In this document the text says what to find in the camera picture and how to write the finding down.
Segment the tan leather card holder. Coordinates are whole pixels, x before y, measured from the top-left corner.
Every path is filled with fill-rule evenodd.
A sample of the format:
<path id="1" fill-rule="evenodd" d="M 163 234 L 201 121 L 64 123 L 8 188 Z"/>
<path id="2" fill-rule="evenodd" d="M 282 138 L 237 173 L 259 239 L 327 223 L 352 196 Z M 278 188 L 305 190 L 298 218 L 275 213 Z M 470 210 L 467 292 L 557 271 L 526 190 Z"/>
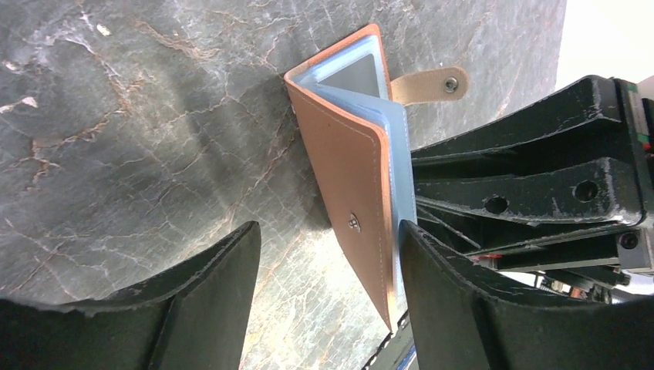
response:
<path id="1" fill-rule="evenodd" d="M 390 331 L 397 329 L 403 220 L 416 220 L 410 105 L 462 99 L 459 66 L 389 77 L 370 24 L 284 77 L 302 140 L 342 252 Z"/>

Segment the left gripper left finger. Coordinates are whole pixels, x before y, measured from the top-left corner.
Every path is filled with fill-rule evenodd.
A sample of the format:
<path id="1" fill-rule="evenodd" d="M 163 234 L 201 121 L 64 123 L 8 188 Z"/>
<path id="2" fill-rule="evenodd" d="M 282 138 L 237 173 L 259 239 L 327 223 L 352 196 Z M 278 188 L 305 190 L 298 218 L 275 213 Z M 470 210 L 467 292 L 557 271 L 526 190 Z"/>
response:
<path id="1" fill-rule="evenodd" d="M 248 221 L 99 300 L 1 299 L 3 369 L 236 369 L 261 255 Z"/>

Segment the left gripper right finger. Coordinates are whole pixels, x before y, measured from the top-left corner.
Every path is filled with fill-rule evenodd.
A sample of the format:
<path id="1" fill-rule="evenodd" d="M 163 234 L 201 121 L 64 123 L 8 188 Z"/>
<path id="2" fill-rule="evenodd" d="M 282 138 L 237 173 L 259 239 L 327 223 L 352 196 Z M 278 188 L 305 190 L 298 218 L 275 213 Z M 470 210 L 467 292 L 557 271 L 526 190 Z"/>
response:
<path id="1" fill-rule="evenodd" d="M 404 220 L 400 263 L 421 369 L 651 369 L 653 299 L 542 291 Z"/>

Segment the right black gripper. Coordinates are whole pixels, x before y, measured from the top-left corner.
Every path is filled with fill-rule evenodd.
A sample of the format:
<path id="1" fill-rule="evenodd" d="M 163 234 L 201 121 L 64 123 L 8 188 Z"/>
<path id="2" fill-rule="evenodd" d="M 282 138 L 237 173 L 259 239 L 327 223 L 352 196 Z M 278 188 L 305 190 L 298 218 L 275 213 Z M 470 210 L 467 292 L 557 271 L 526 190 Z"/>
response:
<path id="1" fill-rule="evenodd" d="M 420 226 L 496 271 L 590 301 L 653 273 L 653 101 L 633 82 L 583 77 L 412 165 Z"/>

